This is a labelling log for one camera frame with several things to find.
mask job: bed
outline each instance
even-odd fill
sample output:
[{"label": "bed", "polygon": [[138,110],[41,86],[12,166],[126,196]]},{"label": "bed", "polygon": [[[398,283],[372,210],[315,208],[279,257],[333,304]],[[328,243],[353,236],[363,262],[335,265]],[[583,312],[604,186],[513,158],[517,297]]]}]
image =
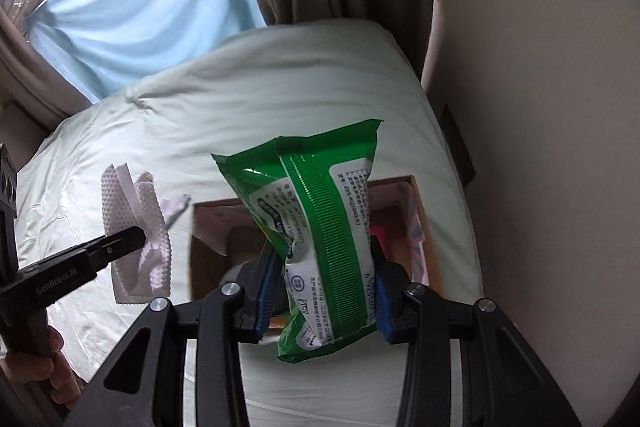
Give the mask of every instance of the bed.
[{"label": "bed", "polygon": [[[232,154],[277,135],[366,118],[384,121],[371,177],[414,174],[444,294],[473,302],[482,291],[474,234],[433,111],[390,34],[357,20],[244,32],[65,120],[18,174],[20,263],[102,235],[100,175],[110,164],[126,162],[133,177],[151,172],[159,199],[229,198],[211,152]],[[170,230],[174,303],[190,295],[191,217],[189,209]],[[65,337],[72,367],[89,380],[141,309],[115,303],[104,270],[53,305],[49,319]],[[405,352],[373,334],[330,357],[289,365],[273,345],[241,346],[252,425],[392,425]],[[191,425],[191,359],[185,405]]]}]

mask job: blue curtain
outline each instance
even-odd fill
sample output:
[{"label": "blue curtain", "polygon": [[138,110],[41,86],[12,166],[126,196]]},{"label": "blue curtain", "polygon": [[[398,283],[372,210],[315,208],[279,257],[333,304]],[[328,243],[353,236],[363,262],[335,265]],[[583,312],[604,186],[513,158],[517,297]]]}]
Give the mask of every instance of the blue curtain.
[{"label": "blue curtain", "polygon": [[97,102],[264,20],[256,0],[46,0],[26,25],[33,47]]}]

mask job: white label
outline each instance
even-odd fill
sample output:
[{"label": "white label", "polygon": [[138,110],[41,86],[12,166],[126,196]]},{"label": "white label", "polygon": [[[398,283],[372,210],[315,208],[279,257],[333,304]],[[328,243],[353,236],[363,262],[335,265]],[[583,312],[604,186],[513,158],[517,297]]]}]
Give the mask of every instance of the white label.
[{"label": "white label", "polygon": [[314,328],[312,328],[309,323],[302,326],[302,329],[298,332],[296,343],[305,351],[311,351],[322,345],[318,342]]},{"label": "white label", "polygon": [[367,179],[370,172],[371,162],[366,158],[338,163],[329,169],[329,174],[340,193],[349,218],[351,235],[360,264],[369,324],[376,320],[376,279],[369,242],[369,198],[367,196]]},{"label": "white label", "polygon": [[332,342],[334,332],[322,291],[316,249],[291,180],[281,178],[256,190],[250,195],[250,201],[267,226],[289,243],[284,270],[287,290],[312,328],[313,342],[317,343],[305,349]]}]

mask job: metal screw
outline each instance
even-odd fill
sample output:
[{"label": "metal screw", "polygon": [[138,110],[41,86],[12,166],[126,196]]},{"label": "metal screw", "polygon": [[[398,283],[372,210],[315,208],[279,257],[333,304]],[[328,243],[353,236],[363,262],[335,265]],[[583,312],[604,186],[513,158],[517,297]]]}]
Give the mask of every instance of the metal screw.
[{"label": "metal screw", "polygon": [[153,299],[149,307],[151,311],[161,312],[169,305],[169,301],[163,297],[158,297],[157,299]]},{"label": "metal screw", "polygon": [[228,283],[225,283],[225,285],[223,285],[222,288],[220,288],[220,291],[224,295],[229,296],[229,295],[235,295],[241,289],[242,287],[237,282],[228,282]]},{"label": "metal screw", "polygon": [[478,302],[478,308],[484,313],[495,312],[495,302],[491,299],[480,299]]},{"label": "metal screw", "polygon": [[418,295],[422,295],[425,290],[425,286],[420,284],[419,282],[410,282],[404,290],[409,294],[417,297]]}]

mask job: green wet wipes package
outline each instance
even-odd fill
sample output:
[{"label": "green wet wipes package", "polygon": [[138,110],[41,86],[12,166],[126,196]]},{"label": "green wet wipes package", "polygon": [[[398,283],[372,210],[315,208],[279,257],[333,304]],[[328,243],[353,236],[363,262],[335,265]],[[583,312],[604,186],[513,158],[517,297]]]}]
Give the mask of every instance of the green wet wipes package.
[{"label": "green wet wipes package", "polygon": [[290,319],[281,360],[333,353],[376,328],[367,179],[379,125],[366,120],[213,155],[285,259]]}]

